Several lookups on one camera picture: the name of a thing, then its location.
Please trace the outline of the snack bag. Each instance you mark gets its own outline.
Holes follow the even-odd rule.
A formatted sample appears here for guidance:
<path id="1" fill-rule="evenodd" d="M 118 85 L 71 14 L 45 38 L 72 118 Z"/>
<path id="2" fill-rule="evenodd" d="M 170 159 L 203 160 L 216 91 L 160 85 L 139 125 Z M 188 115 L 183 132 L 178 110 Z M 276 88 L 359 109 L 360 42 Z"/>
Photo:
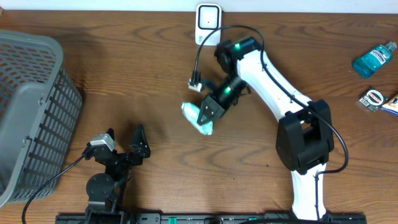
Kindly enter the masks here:
<path id="1" fill-rule="evenodd" d="M 398 94 L 393 96 L 388 102 L 382 105 L 381 109 L 387 111 L 390 114 L 398 116 L 398 106 L 397 106 Z"/>

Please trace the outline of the light blue wipes pack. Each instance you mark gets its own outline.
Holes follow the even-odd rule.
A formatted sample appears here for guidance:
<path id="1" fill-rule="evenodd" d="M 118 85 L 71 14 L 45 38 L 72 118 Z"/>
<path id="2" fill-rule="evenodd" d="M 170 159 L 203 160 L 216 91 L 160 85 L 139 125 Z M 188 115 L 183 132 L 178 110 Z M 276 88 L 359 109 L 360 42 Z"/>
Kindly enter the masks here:
<path id="1" fill-rule="evenodd" d="M 199 125 L 198 118 L 200 109 L 198 106 L 193 103 L 183 102 L 181 105 L 181 110 L 186 118 L 186 120 L 197 130 L 200 134 L 205 136 L 210 136 L 213 134 L 213 122 Z"/>

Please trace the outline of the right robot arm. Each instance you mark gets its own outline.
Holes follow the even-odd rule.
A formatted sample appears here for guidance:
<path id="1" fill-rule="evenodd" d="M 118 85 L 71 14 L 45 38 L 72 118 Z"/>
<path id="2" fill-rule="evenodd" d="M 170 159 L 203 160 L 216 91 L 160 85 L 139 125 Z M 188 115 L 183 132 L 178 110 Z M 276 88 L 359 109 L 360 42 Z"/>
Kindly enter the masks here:
<path id="1" fill-rule="evenodd" d="M 193 123 L 210 128 L 244 88 L 254 89 L 278 122 L 275 148 L 292 175 L 293 214 L 301 220 L 320 220 L 326 214 L 321 174 L 334 149 L 330 107 L 293 87 L 252 37 L 220 43 L 214 56 L 227 77 L 202 101 Z"/>

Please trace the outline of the green ointment tin box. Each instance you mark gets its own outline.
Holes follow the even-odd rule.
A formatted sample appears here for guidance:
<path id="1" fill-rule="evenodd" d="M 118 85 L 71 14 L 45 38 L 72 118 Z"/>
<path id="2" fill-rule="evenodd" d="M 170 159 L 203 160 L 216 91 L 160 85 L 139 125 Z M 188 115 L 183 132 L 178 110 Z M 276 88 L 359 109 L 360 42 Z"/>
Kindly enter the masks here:
<path id="1" fill-rule="evenodd" d="M 387 96 L 371 86 L 359 98 L 359 102 L 362 103 L 370 111 L 376 112 L 381 109 L 382 105 L 387 102 Z"/>

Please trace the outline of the teal mouthwash bottle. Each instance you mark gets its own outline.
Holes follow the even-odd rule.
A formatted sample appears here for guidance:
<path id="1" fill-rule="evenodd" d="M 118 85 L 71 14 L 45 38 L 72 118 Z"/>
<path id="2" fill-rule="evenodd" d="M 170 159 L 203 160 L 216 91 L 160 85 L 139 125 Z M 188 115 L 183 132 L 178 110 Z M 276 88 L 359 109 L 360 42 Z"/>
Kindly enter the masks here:
<path id="1" fill-rule="evenodd" d="M 378 45 L 368 53 L 353 61 L 353 68 L 363 77 L 372 77 L 381 67 L 390 62 L 397 44 L 390 41 L 385 45 Z"/>

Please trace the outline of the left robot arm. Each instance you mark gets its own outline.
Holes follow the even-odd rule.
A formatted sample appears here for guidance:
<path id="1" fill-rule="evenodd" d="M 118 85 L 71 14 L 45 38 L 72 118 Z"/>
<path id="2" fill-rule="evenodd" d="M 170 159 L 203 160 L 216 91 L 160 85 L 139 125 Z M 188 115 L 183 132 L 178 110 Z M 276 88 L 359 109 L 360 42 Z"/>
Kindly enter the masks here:
<path id="1" fill-rule="evenodd" d="M 135 223 L 134 215 L 122 209 L 127 183 L 132 179 L 129 171 L 150 157 L 151 150 L 144 126 L 139 125 L 129 143 L 131 152 L 118 153 L 114 130 L 96 135 L 83 151 L 86 160 L 94 159 L 105 166 L 105 171 L 93 175 L 87 185 L 89 197 L 85 223 Z"/>

